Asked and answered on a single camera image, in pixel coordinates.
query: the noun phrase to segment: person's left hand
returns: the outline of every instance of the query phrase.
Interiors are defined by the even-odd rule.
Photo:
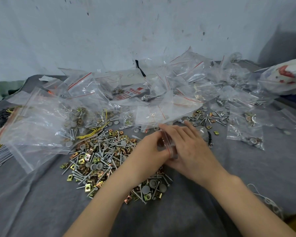
[[[118,168],[120,174],[128,176],[132,188],[152,176],[170,158],[167,149],[158,151],[157,142],[160,138],[160,131],[147,135]]]

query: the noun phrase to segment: green fabric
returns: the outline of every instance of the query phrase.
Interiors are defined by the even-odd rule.
[[[20,89],[23,86],[24,82],[24,80],[0,81],[0,100],[9,95],[9,90]]]

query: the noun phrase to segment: wall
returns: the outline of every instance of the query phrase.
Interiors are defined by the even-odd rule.
[[[215,60],[295,58],[296,0],[0,0],[0,80],[128,69],[190,45]]]

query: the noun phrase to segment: gray tablecloth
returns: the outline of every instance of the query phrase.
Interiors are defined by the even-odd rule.
[[[31,92],[41,85],[39,77],[30,77],[23,90]],[[0,103],[0,109],[7,106],[12,104]],[[265,151],[227,140],[227,128],[218,123],[211,130],[220,133],[212,134],[213,153],[230,173],[253,183],[286,214],[296,213],[296,130],[287,136],[277,128],[264,127]],[[59,166],[67,160],[68,156],[58,155],[28,175],[14,158],[0,167],[0,236],[64,234],[91,200],[83,190],[76,190],[75,182],[66,181],[67,175],[61,175]],[[174,182],[162,199],[147,205],[123,204],[111,236],[239,235],[204,188],[172,169],[166,168],[166,173]]]

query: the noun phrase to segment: black strap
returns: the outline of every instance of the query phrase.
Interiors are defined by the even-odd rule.
[[[135,60],[135,62],[136,62],[136,67],[141,71],[143,77],[146,77],[145,73],[143,72],[143,70],[138,65],[138,60]]]

